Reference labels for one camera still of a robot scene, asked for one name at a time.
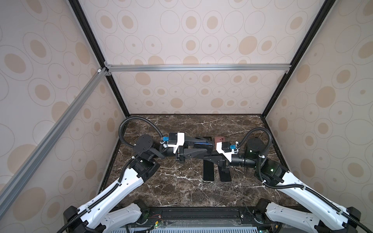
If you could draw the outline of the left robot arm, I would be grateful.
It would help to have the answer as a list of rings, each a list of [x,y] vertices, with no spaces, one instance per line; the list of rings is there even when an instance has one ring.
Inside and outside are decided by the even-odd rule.
[[[133,190],[143,185],[159,169],[156,158],[175,156],[184,160],[208,152],[214,146],[206,138],[192,138],[184,133],[171,133],[158,142],[150,135],[142,135],[132,147],[134,156],[127,162],[117,180],[104,191],[78,208],[69,207],[64,213],[60,233],[110,233],[124,225],[146,221],[148,207],[136,201],[114,211]]]

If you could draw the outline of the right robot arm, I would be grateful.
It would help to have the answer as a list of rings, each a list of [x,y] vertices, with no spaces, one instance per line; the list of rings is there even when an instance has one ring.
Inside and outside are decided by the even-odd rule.
[[[269,143],[257,137],[245,141],[243,153],[240,153],[240,142],[232,145],[229,142],[208,141],[195,146],[205,149],[202,155],[204,160],[222,169],[254,169],[255,176],[263,186],[285,193],[307,209],[307,212],[302,212],[261,200],[255,214],[258,222],[266,217],[307,233],[356,233],[358,229],[371,232],[360,222],[359,210],[336,204],[306,185],[280,163],[267,159]]]

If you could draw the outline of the black phone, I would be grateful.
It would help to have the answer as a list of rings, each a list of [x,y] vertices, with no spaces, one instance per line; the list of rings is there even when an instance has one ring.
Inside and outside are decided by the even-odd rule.
[[[214,163],[204,160],[203,180],[213,182],[215,180]]]
[[[194,149],[206,149],[207,153],[212,153],[214,149],[214,145],[212,142],[196,142],[193,145]]]

